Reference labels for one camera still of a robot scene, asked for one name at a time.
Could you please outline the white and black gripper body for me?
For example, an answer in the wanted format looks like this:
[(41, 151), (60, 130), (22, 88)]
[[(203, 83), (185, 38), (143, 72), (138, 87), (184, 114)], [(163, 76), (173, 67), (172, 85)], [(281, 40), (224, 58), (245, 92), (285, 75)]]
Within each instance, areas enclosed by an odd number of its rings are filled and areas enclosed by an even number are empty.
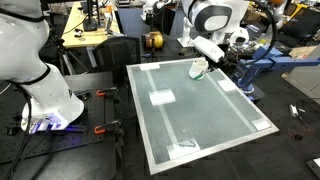
[(202, 36), (197, 36), (192, 41), (192, 44), (197, 50), (208, 56), (215, 63), (218, 63), (225, 55), (224, 51), (217, 44)]

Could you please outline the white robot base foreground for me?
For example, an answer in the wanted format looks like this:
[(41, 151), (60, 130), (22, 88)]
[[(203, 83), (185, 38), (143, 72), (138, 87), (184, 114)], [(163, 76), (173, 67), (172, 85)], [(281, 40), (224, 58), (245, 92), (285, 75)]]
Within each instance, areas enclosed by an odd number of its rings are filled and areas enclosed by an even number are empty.
[(0, 79), (26, 92), (21, 129), (30, 134), (44, 119), (64, 130), (84, 111), (60, 70), (40, 59), (49, 32), (40, 0), (0, 0)]

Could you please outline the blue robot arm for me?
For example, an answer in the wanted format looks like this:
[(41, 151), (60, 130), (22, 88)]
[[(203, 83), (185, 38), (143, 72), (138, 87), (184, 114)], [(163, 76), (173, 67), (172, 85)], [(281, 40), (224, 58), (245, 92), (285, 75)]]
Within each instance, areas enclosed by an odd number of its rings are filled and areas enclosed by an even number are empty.
[(319, 58), (297, 59), (284, 56), (278, 49), (267, 51), (267, 46), (259, 47), (248, 61), (241, 60), (231, 79), (253, 102), (264, 97), (263, 91), (254, 84), (254, 80), (263, 71), (285, 71), (295, 67), (317, 66)]

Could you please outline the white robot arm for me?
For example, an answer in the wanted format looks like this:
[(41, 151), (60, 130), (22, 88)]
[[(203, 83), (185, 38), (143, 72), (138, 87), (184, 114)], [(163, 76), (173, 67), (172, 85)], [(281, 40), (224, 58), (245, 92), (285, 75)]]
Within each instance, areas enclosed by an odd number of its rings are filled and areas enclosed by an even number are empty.
[(221, 45), (247, 43), (248, 31), (241, 27), (249, 2), (246, 0), (181, 0), (182, 36), (177, 39), (182, 47), (195, 47), (218, 63), (225, 50)]

